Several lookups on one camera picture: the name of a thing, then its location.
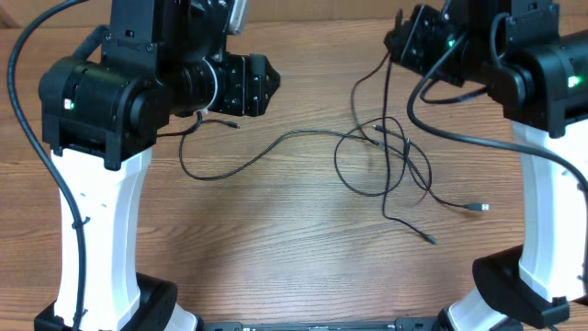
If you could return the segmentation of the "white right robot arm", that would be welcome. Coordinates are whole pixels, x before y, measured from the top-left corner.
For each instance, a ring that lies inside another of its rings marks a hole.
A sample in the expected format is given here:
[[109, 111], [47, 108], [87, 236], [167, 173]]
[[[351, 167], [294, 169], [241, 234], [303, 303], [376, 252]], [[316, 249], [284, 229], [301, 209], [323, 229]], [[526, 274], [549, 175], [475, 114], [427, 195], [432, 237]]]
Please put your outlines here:
[[509, 143], [424, 130], [521, 157], [523, 244], [474, 261], [474, 288], [432, 330], [555, 328], [587, 297], [587, 34], [560, 34], [550, 0], [448, 1], [396, 17], [390, 59], [421, 76], [411, 100], [437, 82], [471, 81], [510, 120]]

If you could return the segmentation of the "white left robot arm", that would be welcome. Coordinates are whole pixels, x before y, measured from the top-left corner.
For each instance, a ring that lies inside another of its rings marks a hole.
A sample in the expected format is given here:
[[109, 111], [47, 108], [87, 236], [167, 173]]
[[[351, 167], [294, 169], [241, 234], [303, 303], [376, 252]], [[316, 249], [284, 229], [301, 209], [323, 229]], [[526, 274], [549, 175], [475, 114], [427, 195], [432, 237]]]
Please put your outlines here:
[[141, 192], [172, 116], [263, 115], [280, 84], [261, 54], [226, 50], [244, 0], [116, 0], [110, 21], [40, 80], [42, 139], [80, 212], [62, 212], [57, 300], [38, 330], [199, 330], [173, 282], [139, 273]]

